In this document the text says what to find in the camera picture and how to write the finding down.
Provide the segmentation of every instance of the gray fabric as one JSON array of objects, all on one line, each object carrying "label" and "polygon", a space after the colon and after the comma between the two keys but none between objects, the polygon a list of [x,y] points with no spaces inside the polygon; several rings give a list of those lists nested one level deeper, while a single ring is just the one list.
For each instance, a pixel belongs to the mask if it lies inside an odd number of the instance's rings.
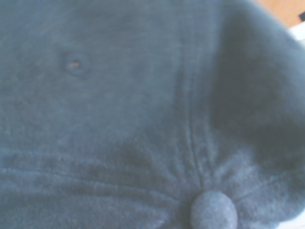
[{"label": "gray fabric", "polygon": [[211,190],[238,229],[305,208],[305,53],[251,2],[3,0],[0,50],[0,228],[190,229]]}]

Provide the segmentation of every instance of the eyelet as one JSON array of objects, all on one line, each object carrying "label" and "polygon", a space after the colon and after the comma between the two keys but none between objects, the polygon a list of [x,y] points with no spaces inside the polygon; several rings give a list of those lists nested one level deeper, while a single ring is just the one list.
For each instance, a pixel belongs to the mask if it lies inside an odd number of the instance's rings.
[{"label": "eyelet", "polygon": [[87,55],[73,52],[66,56],[65,69],[72,75],[80,76],[89,71],[90,60]]}]

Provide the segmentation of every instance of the wooden surface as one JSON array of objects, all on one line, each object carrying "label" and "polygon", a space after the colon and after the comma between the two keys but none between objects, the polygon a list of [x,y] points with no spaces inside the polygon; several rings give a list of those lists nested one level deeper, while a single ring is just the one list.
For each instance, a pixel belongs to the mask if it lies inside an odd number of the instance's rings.
[{"label": "wooden surface", "polygon": [[305,0],[257,0],[287,27],[301,23],[299,14],[305,11]]}]

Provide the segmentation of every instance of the stitching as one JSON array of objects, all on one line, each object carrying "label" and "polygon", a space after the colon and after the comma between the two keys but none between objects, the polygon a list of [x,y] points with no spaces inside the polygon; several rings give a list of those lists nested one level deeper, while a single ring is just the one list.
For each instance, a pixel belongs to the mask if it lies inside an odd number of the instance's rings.
[{"label": "stitching", "polygon": [[86,179],[86,178],[83,178],[83,177],[74,177],[74,176],[71,176],[71,175],[67,175],[67,174],[62,174],[62,173],[51,173],[51,172],[46,172],[46,171],[39,171],[39,170],[24,170],[24,169],[16,169],[16,168],[7,168],[6,170],[13,170],[13,171],[18,171],[18,172],[28,172],[28,173],[41,173],[41,174],[48,174],[48,175],[51,175],[51,176],[60,176],[60,177],[68,177],[68,178],[71,178],[71,179],[77,179],[77,180],[81,180],[81,181],[84,181],[84,182],[92,182],[92,183],[97,183],[97,184],[100,184],[100,185],[105,185],[105,186],[111,186],[111,187],[122,187],[122,188],[127,188],[127,189],[131,189],[131,190],[138,190],[138,191],[146,191],[146,192],[149,192],[149,193],[154,193],[154,194],[157,194],[157,195],[161,195],[161,196],[164,196],[166,198],[169,198],[169,199],[172,199],[176,202],[180,202],[182,204],[189,204],[187,202],[183,202],[175,197],[171,197],[165,193],[162,193],[162,192],[159,192],[159,191],[154,191],[154,190],[149,190],[149,189],[145,189],[145,188],[140,188],[140,187],[132,187],[132,186],[129,186],[129,185],[115,185],[115,184],[110,184],[110,183],[106,183],[106,182],[101,182],[101,181],[97,181],[97,180],[90,180],[90,179]]},{"label": "stitching", "polygon": [[[194,10],[194,5],[192,4],[190,6],[190,9],[191,9],[191,13],[190,13],[190,20],[192,21],[192,26],[193,26],[193,29],[194,29],[194,35],[193,35],[193,39],[192,41],[194,41],[195,43],[195,47],[192,49],[192,51],[195,51],[195,50],[198,50],[196,47],[198,46],[197,44],[197,36],[196,36],[196,20],[194,18],[194,14],[195,14],[195,10]],[[197,61],[196,61],[196,65],[198,66],[198,56],[199,56],[199,52],[196,51],[196,58],[197,58]],[[188,105],[188,127],[189,127],[189,138],[190,138],[190,141],[191,141],[191,151],[192,151],[192,154],[193,154],[193,159],[194,159],[194,164],[196,166],[196,170],[197,170],[197,174],[198,174],[198,178],[199,178],[199,183],[200,183],[200,188],[203,189],[203,178],[202,178],[202,175],[200,173],[200,169],[199,169],[199,164],[198,164],[198,159],[197,159],[197,155],[195,153],[195,142],[194,142],[194,129],[193,129],[193,85],[194,85],[194,75],[196,75],[196,73],[198,72],[198,70],[195,70],[195,69],[198,69],[198,68],[193,68],[194,70],[192,70],[190,72],[190,88],[191,90],[189,91],[189,105]]]},{"label": "stitching", "polygon": [[254,188],[251,192],[249,192],[249,193],[243,195],[242,197],[238,198],[238,199],[235,201],[235,204],[238,204],[238,203],[242,202],[245,198],[247,198],[247,197],[249,197],[249,196],[255,194],[255,193],[256,193],[257,191],[259,191],[262,187],[270,186],[270,185],[272,185],[272,184],[274,184],[274,183],[276,183],[276,182],[279,182],[279,181],[283,180],[283,179],[284,179],[285,177],[287,177],[287,176],[290,176],[290,175],[292,175],[292,174],[298,173],[299,171],[302,171],[302,170],[303,170],[303,172],[304,172],[304,169],[305,169],[304,167],[298,168],[298,169],[294,169],[294,170],[292,170],[292,171],[285,172],[284,174],[282,174],[282,175],[280,175],[280,176],[277,176],[277,177],[274,178],[274,179],[270,179],[270,180],[267,181],[266,183],[263,183],[263,184],[257,186],[256,188]]}]

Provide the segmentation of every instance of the cap button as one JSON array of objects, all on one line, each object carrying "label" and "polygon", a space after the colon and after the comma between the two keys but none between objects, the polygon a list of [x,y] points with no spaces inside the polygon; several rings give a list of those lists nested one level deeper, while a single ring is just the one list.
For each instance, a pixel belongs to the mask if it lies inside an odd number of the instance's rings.
[{"label": "cap button", "polygon": [[237,218],[234,203],[221,192],[204,192],[192,204],[193,229],[236,229]]}]

